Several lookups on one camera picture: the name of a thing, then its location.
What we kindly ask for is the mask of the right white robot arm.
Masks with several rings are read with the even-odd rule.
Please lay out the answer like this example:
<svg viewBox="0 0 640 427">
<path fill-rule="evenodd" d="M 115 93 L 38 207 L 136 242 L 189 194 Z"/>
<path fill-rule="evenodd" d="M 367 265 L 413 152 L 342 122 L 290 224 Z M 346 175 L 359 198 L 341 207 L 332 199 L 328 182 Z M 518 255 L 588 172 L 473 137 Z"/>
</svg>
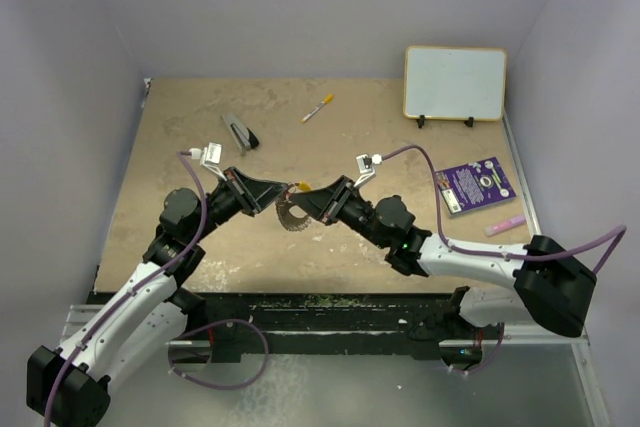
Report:
<svg viewBox="0 0 640 427">
<path fill-rule="evenodd" d="M 456 338 L 487 324 L 518 321 L 534 321 L 569 338 L 583 332 L 596 275 L 549 237 L 535 235 L 526 244 L 511 245 L 443 240 L 415 226 L 400 196 L 371 203 L 345 176 L 288 199 L 314 220 L 326 226 L 341 222 L 386 250 L 386 261 L 404 276 L 452 276 L 498 287 L 501 303 L 493 310 L 473 305 L 488 300 L 488 294 L 467 290 L 459 305 L 445 313 L 446 330 Z"/>
</svg>

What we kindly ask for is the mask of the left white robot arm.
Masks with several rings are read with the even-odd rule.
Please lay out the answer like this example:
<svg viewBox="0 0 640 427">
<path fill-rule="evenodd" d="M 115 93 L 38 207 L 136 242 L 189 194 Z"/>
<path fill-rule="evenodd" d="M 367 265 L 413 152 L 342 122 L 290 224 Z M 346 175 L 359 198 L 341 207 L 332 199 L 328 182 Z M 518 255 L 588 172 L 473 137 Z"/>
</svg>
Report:
<svg viewBox="0 0 640 427">
<path fill-rule="evenodd" d="M 217 176 L 211 193 L 201 186 L 170 192 L 156 237 L 125 284 L 57 348 L 31 355 L 26 403 L 45 425 L 97 425 L 149 357 L 178 336 L 202 334 L 205 302 L 183 287 L 204 257 L 199 241 L 238 213 L 262 212 L 288 188 L 234 167 Z"/>
</svg>

